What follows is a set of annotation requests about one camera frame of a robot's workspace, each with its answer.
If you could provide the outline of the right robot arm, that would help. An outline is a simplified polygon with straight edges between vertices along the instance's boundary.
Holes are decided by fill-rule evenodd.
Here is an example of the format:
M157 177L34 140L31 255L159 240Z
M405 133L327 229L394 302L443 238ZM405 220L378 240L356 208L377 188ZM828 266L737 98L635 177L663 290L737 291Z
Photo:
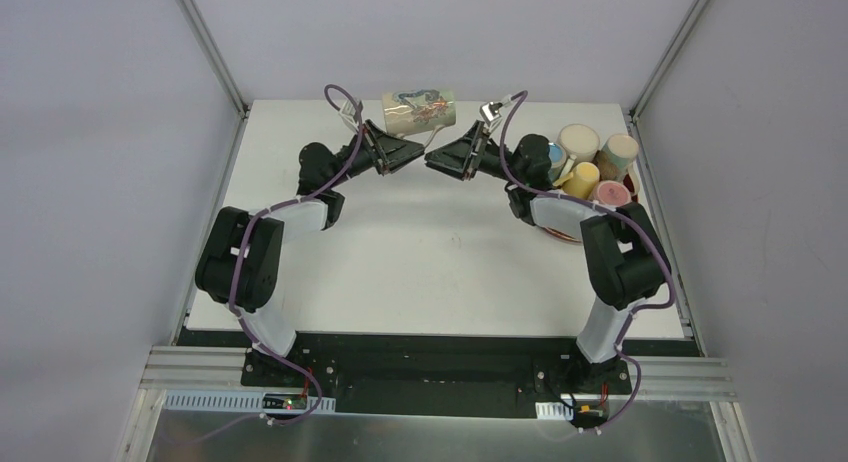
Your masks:
M583 392L607 379L605 363L620 356L633 315L666 283L670 267L644 208L629 203L614 210L571 200L554 190L549 141L523 136L514 150L496 145L482 122L426 155L427 167L458 180L482 172L505 181L509 208L527 225L566 233L583 247L595 292L589 318L567 366L569 382Z

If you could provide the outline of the pink mug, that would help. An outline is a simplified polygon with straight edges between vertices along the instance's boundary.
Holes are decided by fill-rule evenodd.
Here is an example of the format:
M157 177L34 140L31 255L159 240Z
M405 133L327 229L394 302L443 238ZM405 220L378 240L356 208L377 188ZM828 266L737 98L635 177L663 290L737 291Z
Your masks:
M621 207L633 201L630 190L614 180L600 181L590 193L589 201L610 207Z

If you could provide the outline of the blue mug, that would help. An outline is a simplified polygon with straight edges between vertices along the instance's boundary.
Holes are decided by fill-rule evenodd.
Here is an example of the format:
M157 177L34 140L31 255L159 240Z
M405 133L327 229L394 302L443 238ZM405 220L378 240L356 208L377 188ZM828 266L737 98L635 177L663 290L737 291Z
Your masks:
M566 149L557 142L548 144L548 156L550 160L548 179L550 182L554 182L561 176L569 156Z

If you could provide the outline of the cream green mug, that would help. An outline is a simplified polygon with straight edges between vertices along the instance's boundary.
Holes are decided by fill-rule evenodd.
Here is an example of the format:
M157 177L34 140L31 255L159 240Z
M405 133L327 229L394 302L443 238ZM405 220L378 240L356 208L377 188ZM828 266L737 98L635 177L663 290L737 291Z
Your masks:
M627 134L614 134L598 150L594 164L601 180L621 182L640 153L639 142Z

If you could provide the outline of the right aluminium frame post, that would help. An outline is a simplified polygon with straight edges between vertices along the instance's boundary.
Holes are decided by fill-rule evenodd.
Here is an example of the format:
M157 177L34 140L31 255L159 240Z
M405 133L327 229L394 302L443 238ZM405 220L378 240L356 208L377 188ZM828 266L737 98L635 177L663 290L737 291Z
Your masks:
M693 0L687 9L669 44L639 93L636 102L628 112L634 124L645 114L712 2L713 0Z

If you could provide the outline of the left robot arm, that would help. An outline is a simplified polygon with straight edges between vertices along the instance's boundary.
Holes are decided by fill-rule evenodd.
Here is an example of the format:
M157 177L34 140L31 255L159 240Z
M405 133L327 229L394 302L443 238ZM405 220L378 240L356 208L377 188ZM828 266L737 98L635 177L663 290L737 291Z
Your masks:
M424 153L424 144L366 120L336 152L319 142L300 150L294 198L255 213L232 206L218 211L195 268L195 287L225 306L252 346L270 356L266 371L279 385L293 386L305 372L305 360L291 350L295 329L270 306L284 244L336 224L345 202L338 185L370 169L395 173Z

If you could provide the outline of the cream floral mug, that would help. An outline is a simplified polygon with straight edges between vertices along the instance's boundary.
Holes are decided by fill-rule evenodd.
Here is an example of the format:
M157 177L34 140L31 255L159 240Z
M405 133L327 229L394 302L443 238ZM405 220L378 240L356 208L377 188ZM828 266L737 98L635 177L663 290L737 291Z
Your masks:
M451 89L385 92L381 102L385 131L398 138L427 133L425 148L438 132L456 124L456 98Z

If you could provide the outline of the aluminium frame post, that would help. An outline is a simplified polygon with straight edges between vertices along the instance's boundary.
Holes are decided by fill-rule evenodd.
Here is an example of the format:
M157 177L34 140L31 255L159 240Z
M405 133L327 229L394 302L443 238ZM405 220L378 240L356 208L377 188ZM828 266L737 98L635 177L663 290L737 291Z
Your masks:
M236 114L241 119L246 119L250 105L239 89L197 1L176 0L176 3Z
M713 0L693 0L687 9L669 44L639 93L636 102L628 112L634 124L645 114L712 2Z

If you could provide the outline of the left aluminium frame post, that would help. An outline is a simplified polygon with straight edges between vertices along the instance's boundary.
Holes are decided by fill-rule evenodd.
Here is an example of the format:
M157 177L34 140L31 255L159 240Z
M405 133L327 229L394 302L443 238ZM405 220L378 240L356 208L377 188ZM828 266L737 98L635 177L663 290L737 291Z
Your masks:
M197 1L176 0L176 3L236 114L241 119L246 119L250 105L239 89Z

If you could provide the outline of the yellow mug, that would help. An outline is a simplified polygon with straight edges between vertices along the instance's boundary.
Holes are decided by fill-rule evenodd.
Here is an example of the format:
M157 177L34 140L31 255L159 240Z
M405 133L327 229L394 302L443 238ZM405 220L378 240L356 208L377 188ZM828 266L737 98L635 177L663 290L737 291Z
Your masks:
M600 181L600 171L591 162L581 162L553 185L567 195L587 200Z

